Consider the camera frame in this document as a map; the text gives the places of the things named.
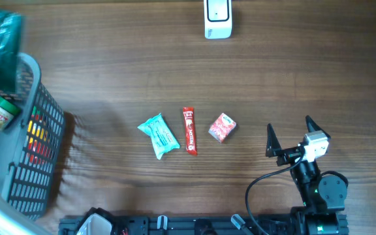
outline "black cable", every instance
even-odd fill
[[[269,178],[271,176],[274,176],[274,175],[277,175],[277,174],[280,174],[280,173],[284,173],[288,170],[291,170],[293,169],[294,167],[298,166],[298,164],[301,163],[301,161],[303,160],[303,157],[304,157],[304,154],[301,155],[301,157],[299,158],[299,160],[297,162],[295,162],[293,165],[287,167],[287,168],[284,168],[282,170],[277,170],[275,172],[271,172],[269,174],[266,174],[266,175],[263,175],[255,180],[252,181],[252,183],[249,184],[249,186],[247,187],[246,189],[246,195],[245,195],[245,201],[246,201],[246,209],[247,209],[247,212],[249,214],[249,216],[251,217],[252,221],[254,222],[254,224],[258,227],[258,229],[265,235],[269,235],[259,224],[258,224],[258,221],[256,221],[256,219],[253,217],[253,214],[251,212],[251,208],[249,207],[249,201],[248,201],[248,198],[249,198],[249,191],[251,190],[252,186],[254,186],[254,184],[256,184],[259,180],[263,180],[265,178]]]

